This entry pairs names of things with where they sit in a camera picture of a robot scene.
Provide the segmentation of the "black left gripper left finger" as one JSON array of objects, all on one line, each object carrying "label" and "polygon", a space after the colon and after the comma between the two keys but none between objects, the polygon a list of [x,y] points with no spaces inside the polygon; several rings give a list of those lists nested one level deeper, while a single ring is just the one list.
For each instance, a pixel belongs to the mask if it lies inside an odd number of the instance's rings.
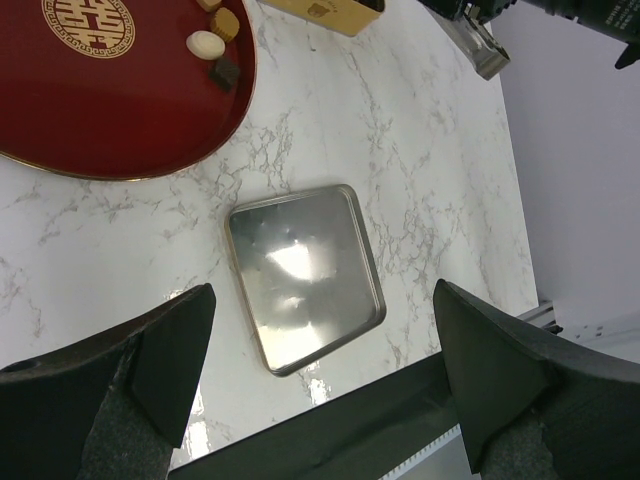
[{"label": "black left gripper left finger", "polygon": [[2,368],[2,478],[166,478],[186,432],[215,308],[205,283]]}]

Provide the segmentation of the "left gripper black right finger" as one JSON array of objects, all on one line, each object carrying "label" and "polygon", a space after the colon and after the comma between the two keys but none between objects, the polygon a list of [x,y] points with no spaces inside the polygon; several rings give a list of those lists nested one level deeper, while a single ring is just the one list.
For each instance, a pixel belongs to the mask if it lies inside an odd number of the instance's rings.
[{"label": "left gripper black right finger", "polygon": [[638,364],[523,322],[445,280],[433,305],[472,472],[638,478]]}]

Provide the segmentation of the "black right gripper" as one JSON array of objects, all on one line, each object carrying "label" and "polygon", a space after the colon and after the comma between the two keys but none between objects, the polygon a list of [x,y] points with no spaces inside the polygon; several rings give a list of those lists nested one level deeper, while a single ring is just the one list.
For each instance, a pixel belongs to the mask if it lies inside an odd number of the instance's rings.
[{"label": "black right gripper", "polygon": [[464,14],[476,21],[491,21],[515,4],[515,0],[419,0],[441,17],[458,21]]}]

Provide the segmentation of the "silver metal tongs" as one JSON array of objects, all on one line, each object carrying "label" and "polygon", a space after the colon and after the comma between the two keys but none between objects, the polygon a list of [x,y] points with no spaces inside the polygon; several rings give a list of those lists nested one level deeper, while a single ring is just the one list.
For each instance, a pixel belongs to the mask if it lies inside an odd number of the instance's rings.
[{"label": "silver metal tongs", "polygon": [[477,20],[463,16],[450,27],[454,43],[484,80],[493,79],[510,63],[507,51]]}]

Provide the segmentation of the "silver tin lid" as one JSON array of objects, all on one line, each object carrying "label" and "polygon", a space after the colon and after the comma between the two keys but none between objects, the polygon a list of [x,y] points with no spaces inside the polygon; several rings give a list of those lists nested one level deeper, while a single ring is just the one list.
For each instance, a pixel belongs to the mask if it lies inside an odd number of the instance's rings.
[{"label": "silver tin lid", "polygon": [[387,314],[360,203],[347,184],[232,209],[225,230],[268,371],[285,377],[380,325]]}]

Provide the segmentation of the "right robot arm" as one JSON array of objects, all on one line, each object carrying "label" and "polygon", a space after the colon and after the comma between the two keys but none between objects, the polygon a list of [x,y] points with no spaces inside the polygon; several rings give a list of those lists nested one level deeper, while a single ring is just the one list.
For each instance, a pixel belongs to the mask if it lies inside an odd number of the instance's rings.
[{"label": "right robot arm", "polygon": [[[447,32],[459,49],[480,71],[494,62],[498,68],[509,61],[502,46],[485,28],[513,1],[424,1],[422,5]],[[530,4],[551,16],[559,16],[626,44],[616,60],[622,70],[639,60],[639,3],[630,0],[537,1]]]}]

